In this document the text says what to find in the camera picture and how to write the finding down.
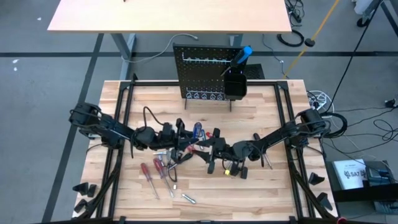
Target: wooden workbench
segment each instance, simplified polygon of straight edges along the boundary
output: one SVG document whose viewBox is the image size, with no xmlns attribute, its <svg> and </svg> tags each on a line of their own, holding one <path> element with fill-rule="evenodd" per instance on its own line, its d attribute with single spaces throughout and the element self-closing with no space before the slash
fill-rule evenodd
<svg viewBox="0 0 398 224">
<path fill-rule="evenodd" d="M 303 80 L 289 80 L 288 83 L 294 113 L 307 109 L 308 100 Z M 104 113 L 114 113 L 119 84 L 120 81 L 104 83 L 99 102 Z M 197 121 L 202 123 L 206 131 L 212 132 L 213 128 L 220 128 L 221 136 L 225 137 L 229 144 L 251 139 L 253 133 L 259 133 L 263 137 L 280 128 L 275 93 L 271 86 L 249 86 L 246 97 L 233 102 L 232 112 L 229 112 L 228 102 L 202 100 L 189 101 L 187 110 L 184 110 L 184 100 L 181 99 L 179 86 L 135 86 L 129 117 L 130 127 L 135 129 L 144 125 L 142 119 L 144 106 L 148 106 L 160 122 L 175 124 L 177 118 L 182 118 L 187 129 Z M 160 126 L 149 113 L 147 120 L 148 126 L 156 131 L 160 130 Z M 90 145 L 98 143 L 100 140 L 95 140 L 91 141 Z M 310 145 L 320 149 L 317 140 L 310 139 Z M 274 170 L 270 170 L 267 164 L 262 168 L 259 161 L 247 160 L 245 165 L 248 166 L 249 172 L 246 180 L 223 175 L 219 160 L 216 162 L 214 173 L 207 174 L 207 165 L 199 157 L 194 156 L 177 167 L 178 182 L 177 190 L 174 190 L 175 198 L 170 198 L 165 184 L 154 169 L 153 151 L 134 150 L 134 159 L 131 159 L 129 147 L 129 142 L 126 141 L 115 219 L 126 216 L 128 220 L 288 220 L 289 216 L 295 216 L 284 143 L 267 150 Z M 96 192 L 101 185 L 106 153 L 105 147 L 95 147 L 86 157 L 81 182 L 97 184 Z M 316 196 L 320 192 L 326 192 L 334 208 L 331 213 L 337 215 L 323 157 L 308 149 L 304 150 L 303 155 L 308 176 L 311 172 L 315 172 L 326 177 L 324 182 L 316 186 L 311 185 L 310 188 Z M 140 170 L 141 162 L 146 162 L 149 166 L 160 200 L 154 198 L 150 185 Z M 299 189 L 303 211 L 305 216 L 308 216 L 305 197 L 300 187 Z M 181 194 L 194 198 L 197 204 L 191 204 L 182 198 Z M 78 194 L 76 203 L 82 198 L 86 197 Z M 104 214 L 108 211 L 109 198 L 110 190 L 106 195 Z"/>
<path fill-rule="evenodd" d="M 48 30 L 291 32 L 284 0 L 61 0 Z"/>
</svg>

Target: blue tool handle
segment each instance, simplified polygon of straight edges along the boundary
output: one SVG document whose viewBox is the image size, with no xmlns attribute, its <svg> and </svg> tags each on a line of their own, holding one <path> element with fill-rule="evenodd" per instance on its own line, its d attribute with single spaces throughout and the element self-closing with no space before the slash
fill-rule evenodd
<svg viewBox="0 0 398 224">
<path fill-rule="evenodd" d="M 193 126 L 193 138 L 199 137 L 201 132 L 201 123 L 196 122 L 195 125 Z"/>
<path fill-rule="evenodd" d="M 231 60 L 231 67 L 237 67 L 240 63 L 244 62 L 253 53 L 253 49 L 249 46 L 244 47 L 239 53 Z"/>
</svg>

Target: gray floor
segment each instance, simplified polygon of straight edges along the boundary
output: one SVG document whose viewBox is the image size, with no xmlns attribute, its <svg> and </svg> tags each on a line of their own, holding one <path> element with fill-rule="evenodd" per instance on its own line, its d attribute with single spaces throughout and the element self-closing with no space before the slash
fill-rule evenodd
<svg viewBox="0 0 398 224">
<path fill-rule="evenodd" d="M 46 31 L 59 1 L 0 1 L 0 53 L 4 52 L 92 52 L 96 34 L 59 34 Z M 330 0 L 306 0 L 303 26 L 299 30 L 312 36 L 333 4 Z M 309 51 L 351 52 L 363 28 L 356 27 L 359 16 L 349 0 L 339 3 L 320 32 L 317 44 Z M 174 34 L 138 34 L 136 52 L 160 52 Z M 179 44 L 226 45 L 224 34 L 197 34 L 200 40 L 177 37 Z M 266 44 L 275 51 L 299 52 L 280 44 L 275 35 L 266 35 Z M 261 44 L 261 34 L 245 34 L 243 45 L 255 51 L 268 51 Z M 101 52 L 116 52 L 110 35 L 105 35 Z M 370 25 L 358 51 L 398 51 L 398 38 L 382 10 Z M 279 57 L 285 70 L 295 57 Z M 349 57 L 302 57 L 289 74 L 305 80 L 308 90 L 322 90 L 332 95 Z M 68 112 L 78 100 L 88 68 L 89 57 L 0 57 L 0 217 L 1 223 L 40 222 L 55 177 L 60 156 L 70 128 Z M 251 57 L 249 63 L 261 63 L 266 78 L 281 78 L 280 64 L 273 57 Z M 104 80 L 119 78 L 121 59 L 100 57 L 96 63 L 86 101 L 98 103 Z M 177 79 L 173 57 L 159 57 L 133 66 L 140 79 Z M 337 110 L 383 106 L 396 94 L 398 57 L 355 57 L 336 97 Z M 344 113 L 349 123 L 378 114 L 378 110 Z M 396 111 L 383 115 L 393 127 L 398 126 Z M 383 133 L 372 120 L 349 128 L 349 134 Z M 352 137 L 360 147 L 382 142 L 379 137 Z M 355 148 L 345 138 L 336 145 L 345 151 Z M 77 134 L 65 178 L 55 207 L 53 220 L 70 218 L 76 193 L 71 188 L 80 181 L 88 140 Z M 387 160 L 398 173 L 398 143 L 390 142 L 366 151 L 379 160 Z M 327 160 L 347 159 L 325 146 Z M 371 213 L 360 203 L 340 205 L 343 216 Z M 357 220 L 397 223 L 398 218 L 368 215 Z"/>
</svg>

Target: blue handle screwdriver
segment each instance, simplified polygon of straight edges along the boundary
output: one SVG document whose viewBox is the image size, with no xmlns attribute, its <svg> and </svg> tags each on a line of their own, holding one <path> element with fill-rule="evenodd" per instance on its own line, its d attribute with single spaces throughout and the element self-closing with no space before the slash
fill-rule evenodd
<svg viewBox="0 0 398 224">
<path fill-rule="evenodd" d="M 239 53 L 235 56 L 234 59 L 229 63 L 229 67 L 223 71 L 221 76 L 224 76 L 226 72 L 228 72 L 231 68 L 237 67 L 239 64 L 244 62 L 251 54 L 253 53 L 253 49 L 250 46 L 244 47 Z"/>
</svg>

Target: red handle screwdriver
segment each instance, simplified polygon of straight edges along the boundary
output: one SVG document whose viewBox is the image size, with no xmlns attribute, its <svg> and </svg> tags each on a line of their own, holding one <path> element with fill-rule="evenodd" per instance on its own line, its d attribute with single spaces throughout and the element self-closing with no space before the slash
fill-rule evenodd
<svg viewBox="0 0 398 224">
<path fill-rule="evenodd" d="M 152 190 L 153 190 L 153 192 L 154 192 L 155 198 L 156 198 L 156 199 L 160 199 L 159 196 L 157 195 L 157 192 L 156 192 L 156 190 L 155 190 L 155 187 L 154 187 L 154 185 L 153 185 L 153 183 L 152 183 L 152 178 L 150 177 L 150 173 L 149 173 L 149 170 L 148 170 L 147 165 L 146 165 L 145 163 L 142 163 L 142 164 L 141 164 L 141 169 L 142 169 L 142 172 L 144 173 L 144 175 L 145 175 L 147 181 L 150 183 L 150 186 L 152 187 Z"/>
<path fill-rule="evenodd" d="M 160 162 L 160 160 L 159 160 L 158 158 L 155 158 L 155 159 L 154 159 L 154 164 L 155 164 L 156 170 L 159 172 L 160 178 L 161 178 L 161 179 L 164 179 L 164 183 L 166 184 L 167 188 L 169 189 L 170 196 L 171 196 L 172 198 L 174 198 L 173 191 L 172 191 L 172 189 L 170 188 L 170 185 L 169 185 L 169 183 L 168 183 L 167 180 L 166 180 L 166 175 L 165 175 L 164 172 L 163 172 L 162 163 Z"/>
</svg>

